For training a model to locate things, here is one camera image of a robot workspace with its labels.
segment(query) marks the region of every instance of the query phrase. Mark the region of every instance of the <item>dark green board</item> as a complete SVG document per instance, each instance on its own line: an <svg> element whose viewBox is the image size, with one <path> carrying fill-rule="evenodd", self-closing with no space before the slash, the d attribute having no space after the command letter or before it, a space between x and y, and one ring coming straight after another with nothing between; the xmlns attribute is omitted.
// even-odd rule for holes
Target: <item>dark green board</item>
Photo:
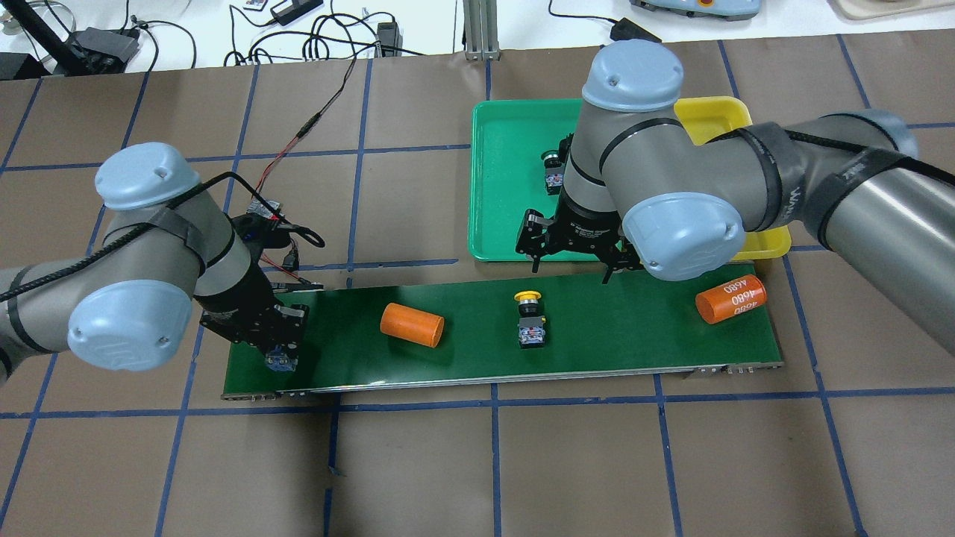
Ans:
<svg viewBox="0 0 955 537"><path fill-rule="evenodd" d="M634 271L607 285L600 274L576 274L280 295L310 307L298 370L272 372L258 351L233 345L223 397L781 365L765 308L711 326L694 306L697 292L752 272L747 264L686 282ZM514 294L521 290L543 295L543 348L518 346ZM443 315L438 346L381 333L390 302Z"/></svg>

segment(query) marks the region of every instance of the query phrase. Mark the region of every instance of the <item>robotic arm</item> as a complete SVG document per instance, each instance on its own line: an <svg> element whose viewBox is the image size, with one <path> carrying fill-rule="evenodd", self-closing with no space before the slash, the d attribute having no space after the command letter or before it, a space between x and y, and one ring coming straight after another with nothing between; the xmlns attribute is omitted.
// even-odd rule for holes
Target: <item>robotic arm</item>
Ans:
<svg viewBox="0 0 955 537"><path fill-rule="evenodd" d="M866 110L695 146L673 111L682 81L658 44L597 53L556 213L529 209L517 252L535 269L568 249L594 253L608 275L642 262L685 280L729 262L745 231L801 220L955 354L955 183L916 161L904 122Z"/></svg>
<svg viewBox="0 0 955 537"><path fill-rule="evenodd" d="M200 184L182 155L162 143L135 145L104 162L96 190L117 214L103 250L0 270L0 385L25 358L67 349L107 369L157 367L179 347L192 297L205 309L206 328L254 345L271 369L294 371L308 310L283 306L257 263L266 232L287 221L269 207L275 218L260 218L263 226L245 215L234 227L206 191L229 177L241 181L223 174ZM286 244L288 229L324 245L291 225Z"/></svg>

